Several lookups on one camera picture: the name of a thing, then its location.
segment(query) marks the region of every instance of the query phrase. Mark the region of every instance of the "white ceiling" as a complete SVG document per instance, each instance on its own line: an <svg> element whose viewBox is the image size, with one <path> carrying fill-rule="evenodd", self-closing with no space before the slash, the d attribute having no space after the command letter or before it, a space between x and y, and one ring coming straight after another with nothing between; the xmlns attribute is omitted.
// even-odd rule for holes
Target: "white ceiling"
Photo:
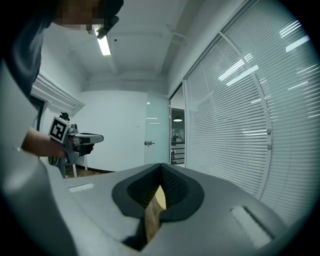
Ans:
<svg viewBox="0 0 320 256"><path fill-rule="evenodd" d="M63 48L87 75L150 72L166 76L184 37L205 0L124 0L119 22L108 34L111 56L103 56L95 36L85 30L51 25L47 47Z"/></svg>

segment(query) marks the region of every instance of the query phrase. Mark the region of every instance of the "white table leg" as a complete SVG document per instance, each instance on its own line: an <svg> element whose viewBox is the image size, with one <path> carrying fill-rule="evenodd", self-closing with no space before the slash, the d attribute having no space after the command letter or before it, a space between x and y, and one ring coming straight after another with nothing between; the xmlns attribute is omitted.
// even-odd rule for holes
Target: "white table leg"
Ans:
<svg viewBox="0 0 320 256"><path fill-rule="evenodd" d="M75 164L73 164L72 165L72 168L73 168L73 174L74 174L74 177L76 178L76 177L78 177L77 176L77 169L76 169L76 165Z"/></svg>
<svg viewBox="0 0 320 256"><path fill-rule="evenodd" d="M87 160L87 155L86 154L84 155L84 169L86 171L88 171L88 160Z"/></svg>

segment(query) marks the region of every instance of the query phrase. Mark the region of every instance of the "door lock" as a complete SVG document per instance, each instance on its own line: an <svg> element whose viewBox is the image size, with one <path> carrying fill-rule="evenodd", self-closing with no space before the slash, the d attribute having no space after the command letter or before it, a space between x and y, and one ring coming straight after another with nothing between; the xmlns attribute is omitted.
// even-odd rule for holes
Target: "door lock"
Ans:
<svg viewBox="0 0 320 256"><path fill-rule="evenodd" d="M152 145L152 144L154 144L152 141L145 141L145 142L144 142L144 145L145 145L145 146L148 146L148 147L149 147L150 145Z"/></svg>

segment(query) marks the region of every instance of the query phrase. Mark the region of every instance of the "person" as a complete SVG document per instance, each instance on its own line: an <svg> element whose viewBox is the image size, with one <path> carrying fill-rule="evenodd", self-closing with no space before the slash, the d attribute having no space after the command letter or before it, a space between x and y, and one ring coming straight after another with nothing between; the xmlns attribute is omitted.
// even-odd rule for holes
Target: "person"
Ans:
<svg viewBox="0 0 320 256"><path fill-rule="evenodd" d="M26 97L30 96L34 81L41 65L43 31L51 23L72 29L81 25L101 25L105 15L105 0L31 0L5 1L2 10L22 10L17 15L14 29L5 33L1 61L7 67L17 85ZM109 0L108 13L116 15L123 5L123 0ZM63 146L48 135L30 128L21 148L38 157L65 157Z"/></svg>

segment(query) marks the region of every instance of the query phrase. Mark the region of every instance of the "dark shirt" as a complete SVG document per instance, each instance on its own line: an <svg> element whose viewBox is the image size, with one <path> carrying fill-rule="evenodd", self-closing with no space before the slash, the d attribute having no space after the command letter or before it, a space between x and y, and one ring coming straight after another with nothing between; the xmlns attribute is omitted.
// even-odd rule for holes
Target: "dark shirt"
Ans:
<svg viewBox="0 0 320 256"><path fill-rule="evenodd" d="M4 57L9 71L25 96L29 97L41 65L43 31L54 20L57 1L31 1L29 10L18 16L8 32Z"/></svg>

